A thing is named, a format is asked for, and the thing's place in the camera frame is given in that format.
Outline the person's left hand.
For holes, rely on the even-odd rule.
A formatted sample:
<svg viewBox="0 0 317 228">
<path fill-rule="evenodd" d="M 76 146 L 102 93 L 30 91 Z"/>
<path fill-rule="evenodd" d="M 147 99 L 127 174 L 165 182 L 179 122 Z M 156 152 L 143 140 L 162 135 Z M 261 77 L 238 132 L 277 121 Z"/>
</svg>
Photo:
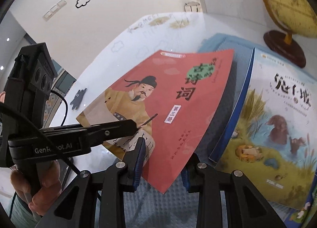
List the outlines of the person's left hand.
<svg viewBox="0 0 317 228">
<path fill-rule="evenodd" d="M 59 178 L 60 164 L 56 160 L 51 161 L 46 173 L 42 175 L 41 189 L 32 197 L 30 203 L 28 203 L 31 211 L 36 212 L 40 216 L 45 215 L 62 192 Z M 10 182 L 17 195 L 27 203 L 25 194 L 30 193 L 31 186 L 19 170 L 12 171 Z"/>
</svg>

